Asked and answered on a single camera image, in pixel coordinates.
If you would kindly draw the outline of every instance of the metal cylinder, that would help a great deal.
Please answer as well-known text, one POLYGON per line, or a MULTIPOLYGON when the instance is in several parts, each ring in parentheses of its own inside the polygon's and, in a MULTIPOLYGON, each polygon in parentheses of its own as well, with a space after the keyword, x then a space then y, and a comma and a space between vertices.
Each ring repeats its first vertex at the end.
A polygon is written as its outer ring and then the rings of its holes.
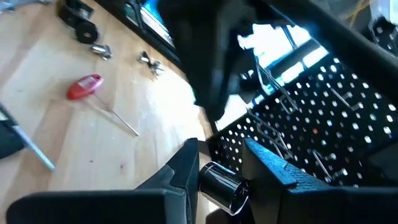
POLYGON ((230 215, 238 214, 249 197, 247 182, 215 162, 202 168, 199 181, 202 195, 230 215))

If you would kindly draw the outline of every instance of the wooden table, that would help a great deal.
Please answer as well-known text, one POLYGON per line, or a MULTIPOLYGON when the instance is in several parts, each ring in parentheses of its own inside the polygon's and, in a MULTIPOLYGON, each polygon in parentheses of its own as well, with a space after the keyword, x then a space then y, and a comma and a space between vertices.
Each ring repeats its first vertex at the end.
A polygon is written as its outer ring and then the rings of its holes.
MULTIPOLYGON (((184 140, 210 134, 183 73, 97 3, 86 3, 95 10, 91 21, 101 32, 99 43, 113 51, 111 60, 78 43, 55 4, 0 14, 0 101, 56 165, 51 173, 28 150, 0 160, 0 223, 10 203, 32 192, 134 189, 184 140), (143 50, 170 70, 156 79, 136 61, 143 50), (92 73, 105 79, 98 96, 139 137, 94 96, 65 99, 71 83, 92 73)), ((200 198, 197 223, 207 213, 208 202, 200 198)))

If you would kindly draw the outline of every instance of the red plastic tag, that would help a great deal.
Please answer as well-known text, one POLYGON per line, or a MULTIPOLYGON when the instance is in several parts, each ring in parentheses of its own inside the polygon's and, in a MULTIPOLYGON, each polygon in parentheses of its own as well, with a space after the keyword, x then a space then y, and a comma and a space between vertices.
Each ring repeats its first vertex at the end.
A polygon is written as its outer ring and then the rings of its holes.
POLYGON ((69 100, 79 100, 93 94, 95 90, 102 85, 104 79, 101 75, 93 74, 79 79, 67 92, 69 100))

